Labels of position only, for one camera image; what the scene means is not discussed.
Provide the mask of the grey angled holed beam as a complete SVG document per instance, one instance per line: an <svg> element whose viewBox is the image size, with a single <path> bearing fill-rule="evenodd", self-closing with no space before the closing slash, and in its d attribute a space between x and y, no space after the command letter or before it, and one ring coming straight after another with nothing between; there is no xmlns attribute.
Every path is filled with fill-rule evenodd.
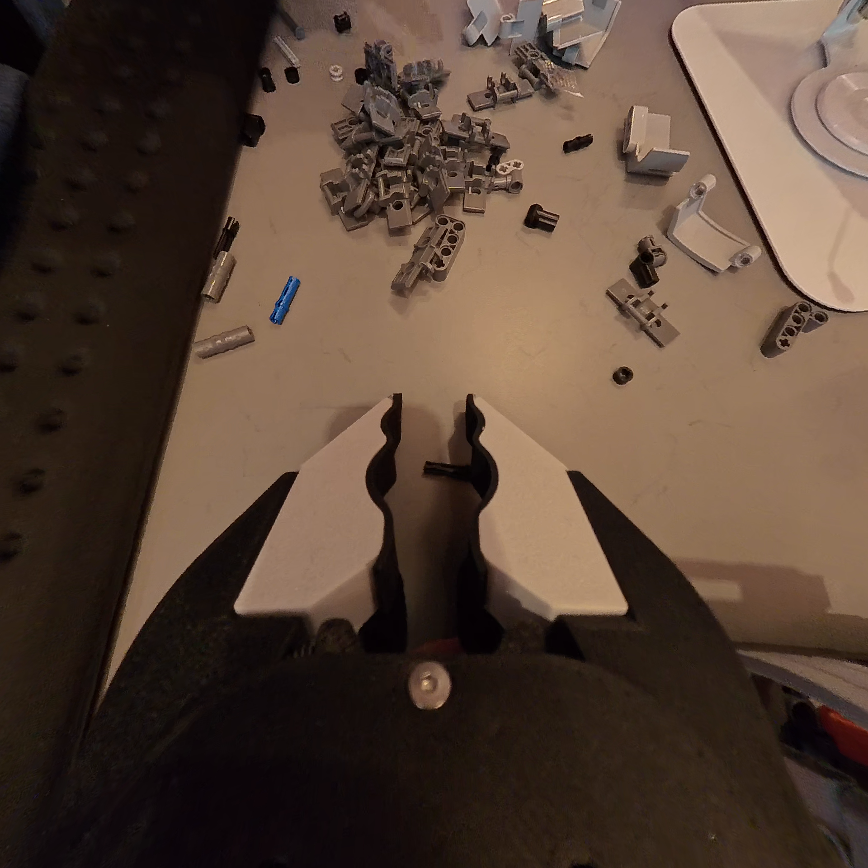
<svg viewBox="0 0 868 868"><path fill-rule="evenodd" d="M773 359L791 349L797 338L815 331L829 320L829 313L806 301L799 301L778 313L760 344L760 353Z"/></svg>

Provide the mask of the black and grey connector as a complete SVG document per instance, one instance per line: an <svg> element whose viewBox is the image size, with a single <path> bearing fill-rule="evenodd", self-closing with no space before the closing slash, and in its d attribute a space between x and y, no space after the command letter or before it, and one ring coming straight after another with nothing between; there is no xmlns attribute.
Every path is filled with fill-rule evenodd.
<svg viewBox="0 0 868 868"><path fill-rule="evenodd" d="M640 239L636 250L637 255L630 264L630 271L640 288L652 288L659 282L659 270L667 264L667 252L652 235Z"/></svg>

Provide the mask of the grey plate with clips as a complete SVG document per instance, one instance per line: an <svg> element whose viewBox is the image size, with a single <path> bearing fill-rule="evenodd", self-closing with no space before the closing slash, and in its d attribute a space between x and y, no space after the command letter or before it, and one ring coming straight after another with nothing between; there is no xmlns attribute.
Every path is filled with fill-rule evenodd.
<svg viewBox="0 0 868 868"><path fill-rule="evenodd" d="M679 331L664 315L665 306L656 303L652 289L634 288L623 278L607 288L606 295L621 314L631 319L659 348L678 339Z"/></svg>
<svg viewBox="0 0 868 868"><path fill-rule="evenodd" d="M467 102L475 111L494 109L500 105L512 105L529 99L535 95L533 86L526 80L512 79L506 73L502 73L498 79L492 76L487 78L486 87L482 90L467 94Z"/></svg>

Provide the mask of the grey tube with black axle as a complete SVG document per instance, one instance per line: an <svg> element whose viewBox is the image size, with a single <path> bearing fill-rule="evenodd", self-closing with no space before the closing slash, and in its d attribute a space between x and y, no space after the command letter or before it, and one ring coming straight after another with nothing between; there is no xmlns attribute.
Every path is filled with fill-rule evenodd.
<svg viewBox="0 0 868 868"><path fill-rule="evenodd" d="M212 256L212 266L201 290L201 296L211 303L219 303L225 293L236 266L236 258L231 252L232 244L240 230L241 224L231 215L226 222L217 241Z"/></svg>

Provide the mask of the pile of grey clip plates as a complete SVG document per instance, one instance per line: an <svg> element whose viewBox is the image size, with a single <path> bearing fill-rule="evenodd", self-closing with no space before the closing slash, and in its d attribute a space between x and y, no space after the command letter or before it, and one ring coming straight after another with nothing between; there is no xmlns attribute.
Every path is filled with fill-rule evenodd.
<svg viewBox="0 0 868 868"><path fill-rule="evenodd" d="M481 111L445 115L440 92L451 71L444 60L411 61L402 68L385 40L366 42L331 125L340 167L320 176L330 213L348 232L384 218L391 234L405 233L439 214L454 198L483 213L489 193L524 189L524 162L506 159L509 140Z"/></svg>

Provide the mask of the grey tube connector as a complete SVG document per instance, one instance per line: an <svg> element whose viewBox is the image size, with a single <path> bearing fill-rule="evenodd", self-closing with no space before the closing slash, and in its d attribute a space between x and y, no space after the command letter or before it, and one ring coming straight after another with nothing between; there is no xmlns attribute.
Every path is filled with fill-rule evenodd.
<svg viewBox="0 0 868 868"><path fill-rule="evenodd" d="M249 326L241 326L195 341L192 352L199 359L210 359L254 342L255 334L252 329Z"/></svg>

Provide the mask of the person's leg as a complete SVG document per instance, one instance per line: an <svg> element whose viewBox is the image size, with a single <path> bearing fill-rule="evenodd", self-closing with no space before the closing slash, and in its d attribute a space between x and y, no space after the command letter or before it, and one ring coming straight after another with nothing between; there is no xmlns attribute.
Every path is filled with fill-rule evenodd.
<svg viewBox="0 0 868 868"><path fill-rule="evenodd" d="M1 202L14 198L26 149L25 97L29 77L1 65Z"/></svg>

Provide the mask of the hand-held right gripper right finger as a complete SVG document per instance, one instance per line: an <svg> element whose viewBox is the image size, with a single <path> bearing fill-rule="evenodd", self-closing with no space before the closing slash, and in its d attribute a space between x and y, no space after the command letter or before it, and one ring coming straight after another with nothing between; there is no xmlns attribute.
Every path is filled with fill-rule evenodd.
<svg viewBox="0 0 868 868"><path fill-rule="evenodd" d="M481 396L467 396L464 423L480 502L458 573L462 648L489 654L514 627L545 635L562 616L627 614L566 465Z"/></svg>

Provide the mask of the black dimpled foam pad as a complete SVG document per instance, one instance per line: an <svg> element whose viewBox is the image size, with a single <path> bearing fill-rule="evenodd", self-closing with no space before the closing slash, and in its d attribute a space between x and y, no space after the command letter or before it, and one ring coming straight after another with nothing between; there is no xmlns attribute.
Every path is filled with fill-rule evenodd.
<svg viewBox="0 0 868 868"><path fill-rule="evenodd" d="M2 271L2 866L54 807L223 223L274 2L72 2Z"/></svg>

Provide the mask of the grey perforated beam assembly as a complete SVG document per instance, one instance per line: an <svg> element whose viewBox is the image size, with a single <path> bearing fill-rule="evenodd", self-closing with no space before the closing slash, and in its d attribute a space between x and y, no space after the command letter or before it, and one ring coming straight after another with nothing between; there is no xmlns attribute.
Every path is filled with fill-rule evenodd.
<svg viewBox="0 0 868 868"><path fill-rule="evenodd" d="M416 242L410 259L396 273L392 292L407 296L421 278L442 282L450 274L466 233L466 222L441 214Z"/></svg>

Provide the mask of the dark grey holed connector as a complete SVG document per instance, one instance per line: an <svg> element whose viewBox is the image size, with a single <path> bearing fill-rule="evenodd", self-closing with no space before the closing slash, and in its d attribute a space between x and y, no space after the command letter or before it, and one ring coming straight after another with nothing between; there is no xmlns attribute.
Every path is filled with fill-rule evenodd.
<svg viewBox="0 0 868 868"><path fill-rule="evenodd" d="M533 43L519 42L512 49L512 57L519 76L527 81L533 90L545 90L552 95L558 93L555 67Z"/></svg>

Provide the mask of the heap of pale blue panels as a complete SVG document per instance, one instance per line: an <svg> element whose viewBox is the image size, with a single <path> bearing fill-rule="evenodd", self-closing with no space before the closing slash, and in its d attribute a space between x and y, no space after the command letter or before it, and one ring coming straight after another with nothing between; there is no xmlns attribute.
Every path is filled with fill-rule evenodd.
<svg viewBox="0 0 868 868"><path fill-rule="evenodd" d="M541 43L560 62L588 69L613 28L620 1L520 1L508 13L497 1L468 1L470 22L462 32L472 46L506 41L511 48Z"/></svg>

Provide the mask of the blue plastic pin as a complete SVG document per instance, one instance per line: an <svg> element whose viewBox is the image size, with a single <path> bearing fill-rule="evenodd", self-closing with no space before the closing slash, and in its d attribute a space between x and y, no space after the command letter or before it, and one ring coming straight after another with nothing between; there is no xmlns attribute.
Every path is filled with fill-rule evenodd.
<svg viewBox="0 0 868 868"><path fill-rule="evenodd" d="M291 276L287 283L282 288L277 300L275 301L272 313L269 316L269 321L274 325L282 325L286 319L292 302L298 292L300 280L297 277Z"/></svg>

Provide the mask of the pale grey angled panel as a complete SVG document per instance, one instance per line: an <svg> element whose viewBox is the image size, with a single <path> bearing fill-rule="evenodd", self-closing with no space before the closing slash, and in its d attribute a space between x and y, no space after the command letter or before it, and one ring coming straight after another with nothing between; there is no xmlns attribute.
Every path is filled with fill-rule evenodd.
<svg viewBox="0 0 868 868"><path fill-rule="evenodd" d="M670 178L687 164L689 151L670 145L671 117L643 105L631 106L624 123L623 160L627 173Z"/></svg>

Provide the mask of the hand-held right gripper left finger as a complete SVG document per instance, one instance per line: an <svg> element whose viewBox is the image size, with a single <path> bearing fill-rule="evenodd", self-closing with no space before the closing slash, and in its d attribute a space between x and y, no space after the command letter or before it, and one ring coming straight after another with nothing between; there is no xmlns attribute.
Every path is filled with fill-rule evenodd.
<svg viewBox="0 0 868 868"><path fill-rule="evenodd" d="M406 594L385 501L402 409L400 393L385 397L301 466L235 613L296 616L311 633L343 620L368 652L406 651Z"/></svg>

